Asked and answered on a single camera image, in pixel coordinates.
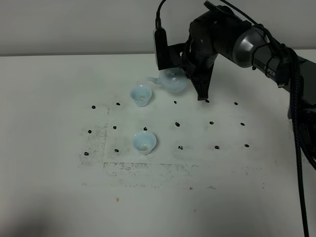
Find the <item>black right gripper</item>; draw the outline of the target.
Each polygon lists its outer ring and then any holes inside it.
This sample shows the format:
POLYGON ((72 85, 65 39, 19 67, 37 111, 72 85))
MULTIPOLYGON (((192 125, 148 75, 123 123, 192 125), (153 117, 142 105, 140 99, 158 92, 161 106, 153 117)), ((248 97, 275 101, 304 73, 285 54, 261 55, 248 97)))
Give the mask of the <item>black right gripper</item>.
MULTIPOLYGON (((158 28, 162 28, 158 14, 158 28)), ((168 45, 166 69, 183 68, 197 92, 197 100, 208 100, 214 62, 218 54, 244 67, 244 21, 234 14, 208 11, 190 23, 186 43, 168 45)))

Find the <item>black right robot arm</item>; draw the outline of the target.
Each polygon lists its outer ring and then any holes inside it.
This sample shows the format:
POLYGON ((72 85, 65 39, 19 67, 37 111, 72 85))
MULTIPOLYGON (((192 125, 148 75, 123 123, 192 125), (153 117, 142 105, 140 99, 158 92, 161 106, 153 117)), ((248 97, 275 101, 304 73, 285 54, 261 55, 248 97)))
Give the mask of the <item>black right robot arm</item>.
POLYGON ((155 23, 159 70, 182 68, 199 101, 208 99, 213 65, 219 54, 239 67, 258 69, 279 87, 290 90, 289 48, 271 39, 263 26, 241 20, 227 6, 212 6, 191 22, 185 43, 168 45, 159 12, 155 23))

